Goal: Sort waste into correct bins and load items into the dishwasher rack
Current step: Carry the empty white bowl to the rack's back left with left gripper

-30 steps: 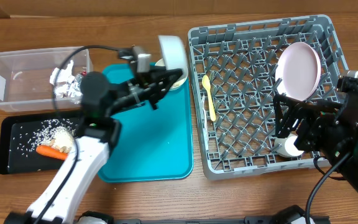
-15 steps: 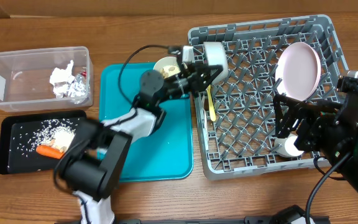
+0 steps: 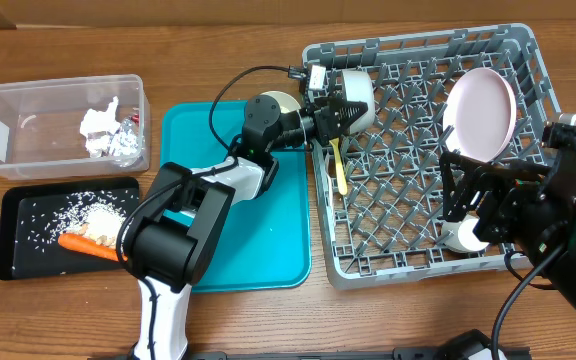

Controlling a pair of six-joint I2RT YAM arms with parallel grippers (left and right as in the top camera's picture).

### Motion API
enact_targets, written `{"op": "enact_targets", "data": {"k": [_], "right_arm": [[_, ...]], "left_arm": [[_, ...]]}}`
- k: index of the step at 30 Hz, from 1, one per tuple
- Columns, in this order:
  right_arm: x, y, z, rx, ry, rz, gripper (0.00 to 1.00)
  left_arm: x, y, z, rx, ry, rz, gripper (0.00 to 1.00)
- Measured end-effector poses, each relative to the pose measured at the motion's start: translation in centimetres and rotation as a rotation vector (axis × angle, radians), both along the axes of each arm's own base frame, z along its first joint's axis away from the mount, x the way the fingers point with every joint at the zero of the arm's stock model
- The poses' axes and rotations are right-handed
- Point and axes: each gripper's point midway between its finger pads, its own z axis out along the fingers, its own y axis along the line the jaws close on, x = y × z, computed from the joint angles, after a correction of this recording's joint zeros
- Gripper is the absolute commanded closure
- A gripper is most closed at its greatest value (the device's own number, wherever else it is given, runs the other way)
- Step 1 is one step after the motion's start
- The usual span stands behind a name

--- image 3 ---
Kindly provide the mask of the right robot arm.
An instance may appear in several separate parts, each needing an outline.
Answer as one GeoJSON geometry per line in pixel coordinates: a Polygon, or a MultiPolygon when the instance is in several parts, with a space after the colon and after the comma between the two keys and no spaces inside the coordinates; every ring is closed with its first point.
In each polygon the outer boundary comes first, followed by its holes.
{"type": "Polygon", "coordinates": [[[499,310],[478,356],[501,359],[501,327],[511,306],[537,276],[549,280],[576,310],[576,114],[558,113],[543,128],[541,145],[554,162],[514,161],[498,166],[455,152],[441,155],[443,217],[459,222],[477,213],[475,237],[490,244],[515,243],[532,264],[499,310]]]}

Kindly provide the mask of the white bowl with nuts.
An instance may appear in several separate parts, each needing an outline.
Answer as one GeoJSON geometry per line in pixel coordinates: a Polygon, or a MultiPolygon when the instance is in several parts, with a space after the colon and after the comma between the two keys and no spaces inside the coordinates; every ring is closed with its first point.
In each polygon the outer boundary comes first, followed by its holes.
{"type": "Polygon", "coordinates": [[[267,91],[261,94],[261,103],[270,111],[282,114],[298,111],[301,104],[291,95],[282,91],[267,91]]]}

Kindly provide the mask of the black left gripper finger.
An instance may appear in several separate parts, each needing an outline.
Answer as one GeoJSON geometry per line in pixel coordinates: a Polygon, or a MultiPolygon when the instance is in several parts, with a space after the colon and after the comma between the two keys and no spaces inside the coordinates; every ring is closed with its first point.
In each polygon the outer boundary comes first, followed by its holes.
{"type": "Polygon", "coordinates": [[[336,123],[337,123],[337,130],[336,130],[336,136],[340,137],[342,135],[348,135],[351,133],[350,131],[350,127],[357,123],[362,117],[360,118],[336,118],[336,123]]]}
{"type": "Polygon", "coordinates": [[[329,97],[327,107],[337,118],[360,118],[368,110],[368,104],[363,101],[348,101],[339,97],[329,97]]]}

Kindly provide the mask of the white napkin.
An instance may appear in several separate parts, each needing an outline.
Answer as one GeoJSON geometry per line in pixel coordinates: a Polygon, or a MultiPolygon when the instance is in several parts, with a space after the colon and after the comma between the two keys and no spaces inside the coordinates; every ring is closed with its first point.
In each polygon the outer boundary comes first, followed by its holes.
{"type": "Polygon", "coordinates": [[[108,152],[112,137],[119,129],[117,109],[119,99],[114,96],[103,111],[89,109],[79,127],[79,133],[85,138],[85,149],[91,158],[102,157],[108,152]]]}

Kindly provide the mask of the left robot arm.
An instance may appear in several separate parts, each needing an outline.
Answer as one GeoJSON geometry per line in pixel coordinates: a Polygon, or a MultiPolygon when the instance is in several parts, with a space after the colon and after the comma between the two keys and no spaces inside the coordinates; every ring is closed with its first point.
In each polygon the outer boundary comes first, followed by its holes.
{"type": "Polygon", "coordinates": [[[221,163],[189,169],[169,162],[159,169],[115,245],[142,297],[140,335],[130,358],[184,357],[192,288],[212,261],[231,207],[271,186],[279,169],[273,151],[363,130],[373,110],[371,95],[335,95],[282,112],[275,97],[260,94],[246,103],[242,130],[221,163]]]}

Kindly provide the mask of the white bowl with crumbs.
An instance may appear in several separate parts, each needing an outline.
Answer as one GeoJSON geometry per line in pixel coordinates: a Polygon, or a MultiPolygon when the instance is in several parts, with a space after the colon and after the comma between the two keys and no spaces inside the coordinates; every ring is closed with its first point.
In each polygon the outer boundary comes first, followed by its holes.
{"type": "Polygon", "coordinates": [[[372,79],[366,72],[349,69],[342,71],[341,78],[344,99],[351,102],[364,102],[367,104],[367,111],[349,127],[350,134],[362,132],[373,125],[375,118],[372,79]]]}

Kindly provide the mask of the white plastic fork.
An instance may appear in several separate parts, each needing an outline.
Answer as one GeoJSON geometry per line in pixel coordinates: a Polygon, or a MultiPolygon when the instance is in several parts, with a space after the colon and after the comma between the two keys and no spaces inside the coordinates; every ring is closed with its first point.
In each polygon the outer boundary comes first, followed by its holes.
{"type": "Polygon", "coordinates": [[[324,157],[324,170],[325,170],[325,175],[326,175],[326,180],[327,180],[327,190],[328,190],[328,206],[329,207],[334,207],[334,190],[333,190],[333,179],[330,176],[330,165],[331,165],[331,159],[330,159],[330,154],[326,154],[324,157]]]}

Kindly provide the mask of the orange carrot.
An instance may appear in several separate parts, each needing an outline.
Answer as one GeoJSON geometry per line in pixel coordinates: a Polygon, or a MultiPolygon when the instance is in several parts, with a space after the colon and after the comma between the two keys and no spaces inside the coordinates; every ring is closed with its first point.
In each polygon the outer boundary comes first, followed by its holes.
{"type": "Polygon", "coordinates": [[[58,244],[70,251],[83,253],[115,262],[119,261],[119,258],[114,249],[104,245],[98,245],[94,241],[77,234],[61,234],[58,238],[58,244]]]}

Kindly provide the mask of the yellow plastic spoon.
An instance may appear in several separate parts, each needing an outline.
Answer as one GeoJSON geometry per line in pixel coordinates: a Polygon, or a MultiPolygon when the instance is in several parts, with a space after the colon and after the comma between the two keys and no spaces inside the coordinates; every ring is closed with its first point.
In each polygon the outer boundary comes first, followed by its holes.
{"type": "Polygon", "coordinates": [[[346,196],[348,194],[348,185],[344,171],[344,164],[339,151],[339,139],[338,138],[331,139],[329,143],[333,150],[337,188],[342,196],[346,196]]]}

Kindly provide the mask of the white paper cup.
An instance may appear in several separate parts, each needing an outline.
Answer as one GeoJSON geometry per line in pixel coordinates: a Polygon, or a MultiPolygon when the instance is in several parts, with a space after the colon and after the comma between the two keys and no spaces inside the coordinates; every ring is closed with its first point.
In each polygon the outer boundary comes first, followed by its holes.
{"type": "Polygon", "coordinates": [[[480,241],[474,234],[474,227],[478,224],[477,217],[466,215],[458,222],[445,222],[441,233],[445,235],[443,244],[457,253],[472,253],[486,249],[490,243],[480,241]]]}

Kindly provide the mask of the white plate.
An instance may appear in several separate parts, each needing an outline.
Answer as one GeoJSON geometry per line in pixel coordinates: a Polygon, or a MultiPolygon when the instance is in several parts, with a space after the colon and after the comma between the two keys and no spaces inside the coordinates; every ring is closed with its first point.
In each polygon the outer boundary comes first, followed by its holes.
{"type": "Polygon", "coordinates": [[[445,102],[443,130],[449,151],[481,162],[500,155],[513,135],[517,103],[515,94],[498,72],[476,68],[465,73],[452,87],[445,102]]]}

